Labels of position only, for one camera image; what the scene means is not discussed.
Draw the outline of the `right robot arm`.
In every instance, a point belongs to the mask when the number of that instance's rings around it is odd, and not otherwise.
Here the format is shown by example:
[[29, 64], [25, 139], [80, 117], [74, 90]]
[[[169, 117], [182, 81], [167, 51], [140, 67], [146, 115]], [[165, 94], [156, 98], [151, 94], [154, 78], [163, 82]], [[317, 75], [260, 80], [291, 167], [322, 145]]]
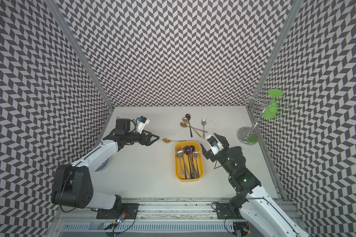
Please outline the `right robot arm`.
[[230, 147], [227, 139], [218, 134], [206, 138], [210, 150], [201, 145], [203, 156], [219, 163], [228, 173], [228, 181], [236, 191], [229, 201], [234, 215], [251, 223], [265, 237], [308, 237], [271, 198], [258, 178], [246, 167], [240, 146]]

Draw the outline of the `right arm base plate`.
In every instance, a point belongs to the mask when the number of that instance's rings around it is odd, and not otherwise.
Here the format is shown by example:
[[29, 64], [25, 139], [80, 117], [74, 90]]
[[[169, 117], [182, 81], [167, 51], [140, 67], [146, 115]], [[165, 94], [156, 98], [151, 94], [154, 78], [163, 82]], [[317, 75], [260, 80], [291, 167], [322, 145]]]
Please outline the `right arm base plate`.
[[217, 218], [219, 220], [225, 219], [241, 219], [242, 216], [240, 215], [239, 209], [236, 208], [233, 204], [230, 203], [215, 203], [215, 211], [217, 214]]

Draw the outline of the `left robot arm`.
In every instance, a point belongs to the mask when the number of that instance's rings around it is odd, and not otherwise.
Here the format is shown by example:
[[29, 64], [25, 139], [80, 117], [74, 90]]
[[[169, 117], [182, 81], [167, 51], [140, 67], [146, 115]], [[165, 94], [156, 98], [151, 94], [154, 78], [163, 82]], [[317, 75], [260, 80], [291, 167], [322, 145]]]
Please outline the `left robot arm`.
[[124, 146], [139, 143], [150, 146], [159, 136], [146, 131], [149, 119], [117, 118], [115, 128], [105, 136], [92, 151], [69, 165], [60, 165], [54, 175], [51, 202], [72, 208], [110, 210], [117, 200], [116, 195], [96, 191], [91, 175], [111, 156]]

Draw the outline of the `ornate gold small spoon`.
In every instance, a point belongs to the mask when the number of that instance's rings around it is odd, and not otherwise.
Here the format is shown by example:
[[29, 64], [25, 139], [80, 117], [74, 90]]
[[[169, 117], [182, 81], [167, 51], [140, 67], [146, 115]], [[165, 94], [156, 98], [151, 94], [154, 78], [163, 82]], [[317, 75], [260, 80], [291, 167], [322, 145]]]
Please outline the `ornate gold small spoon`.
[[163, 138], [163, 142], [165, 143], [171, 143], [171, 142], [184, 142], [184, 140], [171, 140], [169, 138]]

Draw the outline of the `yellow storage box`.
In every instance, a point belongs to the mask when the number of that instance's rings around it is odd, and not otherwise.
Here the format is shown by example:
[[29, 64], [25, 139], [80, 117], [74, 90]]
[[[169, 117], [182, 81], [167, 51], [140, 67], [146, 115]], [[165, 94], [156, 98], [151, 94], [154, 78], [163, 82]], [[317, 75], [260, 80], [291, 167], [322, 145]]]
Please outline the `yellow storage box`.
[[181, 141], [174, 149], [176, 178], [182, 182], [198, 181], [204, 176], [201, 147], [196, 141]]

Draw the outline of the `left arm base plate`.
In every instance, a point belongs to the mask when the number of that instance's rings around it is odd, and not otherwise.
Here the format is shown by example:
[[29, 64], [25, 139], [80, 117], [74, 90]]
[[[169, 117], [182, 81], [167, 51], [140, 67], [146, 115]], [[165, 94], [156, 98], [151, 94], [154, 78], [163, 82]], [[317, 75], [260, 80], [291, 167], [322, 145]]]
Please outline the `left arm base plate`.
[[127, 214], [125, 219], [135, 219], [138, 213], [139, 203], [124, 203], [121, 207], [116, 207], [111, 210], [99, 209], [96, 219], [99, 220], [115, 220], [118, 219], [121, 214]]

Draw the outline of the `rose gold spoon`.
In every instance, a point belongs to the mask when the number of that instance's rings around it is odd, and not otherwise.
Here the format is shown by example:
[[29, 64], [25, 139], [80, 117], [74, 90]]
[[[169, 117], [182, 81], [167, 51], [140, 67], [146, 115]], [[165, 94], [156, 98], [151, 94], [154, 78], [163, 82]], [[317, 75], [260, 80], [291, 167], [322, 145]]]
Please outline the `rose gold spoon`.
[[180, 125], [181, 125], [181, 127], [189, 127], [189, 128], [196, 129], [196, 130], [198, 130], [198, 131], [203, 131], [203, 132], [207, 133], [207, 131], [205, 131], [205, 130], [192, 127], [192, 126], [190, 126], [190, 125], [188, 125], [188, 124], [186, 124], [186, 123], [184, 123], [184, 122], [181, 122]]

